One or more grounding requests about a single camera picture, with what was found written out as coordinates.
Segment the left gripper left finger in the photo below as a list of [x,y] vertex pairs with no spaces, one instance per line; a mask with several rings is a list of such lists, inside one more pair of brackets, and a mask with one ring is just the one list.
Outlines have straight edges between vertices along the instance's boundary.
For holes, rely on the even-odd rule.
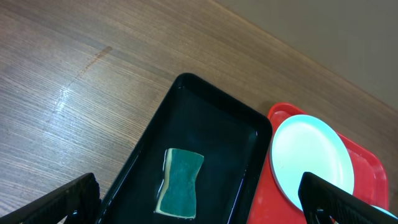
[[41,198],[1,217],[1,224],[94,223],[101,206],[100,187],[86,173]]

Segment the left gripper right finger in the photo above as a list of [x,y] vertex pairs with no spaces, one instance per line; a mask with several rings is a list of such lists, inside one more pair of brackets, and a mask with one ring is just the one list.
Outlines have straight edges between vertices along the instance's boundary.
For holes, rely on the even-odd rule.
[[397,224],[397,218],[311,172],[303,173],[298,197],[308,224]]

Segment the light blue plate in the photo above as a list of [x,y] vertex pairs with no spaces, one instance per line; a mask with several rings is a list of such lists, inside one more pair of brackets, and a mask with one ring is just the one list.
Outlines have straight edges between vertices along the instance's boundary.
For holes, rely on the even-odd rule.
[[376,208],[376,209],[378,209],[379,211],[385,213],[386,215],[389,215],[392,218],[398,219],[394,214],[392,214],[391,212],[389,212],[389,211],[387,211],[387,210],[385,210],[385,209],[383,209],[381,207],[378,207],[378,206],[375,206],[375,205],[371,205],[371,206]]
[[302,211],[299,185],[311,172],[349,194],[354,192],[354,169],[337,133],[322,120],[298,114],[284,120],[272,138],[270,164],[282,194]]

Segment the green yellow sponge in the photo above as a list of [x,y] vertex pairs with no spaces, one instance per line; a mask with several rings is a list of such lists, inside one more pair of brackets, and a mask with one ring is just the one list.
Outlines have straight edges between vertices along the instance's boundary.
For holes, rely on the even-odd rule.
[[155,213],[183,219],[197,214],[196,179],[204,156],[196,152],[169,148],[164,157],[164,179],[158,191]]

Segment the red plastic tray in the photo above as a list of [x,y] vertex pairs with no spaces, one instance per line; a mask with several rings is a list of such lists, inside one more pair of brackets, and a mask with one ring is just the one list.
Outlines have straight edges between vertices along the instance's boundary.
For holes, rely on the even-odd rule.
[[[287,118],[305,112],[291,103],[274,104],[267,117],[275,131]],[[340,134],[354,169],[354,192],[358,199],[385,210],[389,209],[389,184],[382,162],[370,151]],[[266,157],[247,220],[248,224],[306,224],[303,213],[279,190]]]

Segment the black rectangular water tray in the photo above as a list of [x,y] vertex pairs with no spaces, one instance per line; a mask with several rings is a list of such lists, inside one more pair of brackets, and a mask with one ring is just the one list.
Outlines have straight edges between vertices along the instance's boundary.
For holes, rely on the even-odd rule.
[[105,195],[97,223],[185,223],[156,212],[170,148],[201,154],[193,223],[246,223],[271,141],[262,114],[200,77],[177,77]]

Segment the light blue plate top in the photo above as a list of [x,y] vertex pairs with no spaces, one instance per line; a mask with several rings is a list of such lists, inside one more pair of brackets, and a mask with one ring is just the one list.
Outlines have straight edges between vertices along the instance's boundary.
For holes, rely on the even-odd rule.
[[299,185],[311,172],[349,194],[354,192],[354,169],[337,133],[322,120],[298,114],[284,120],[272,138],[270,164],[282,194],[302,211]]

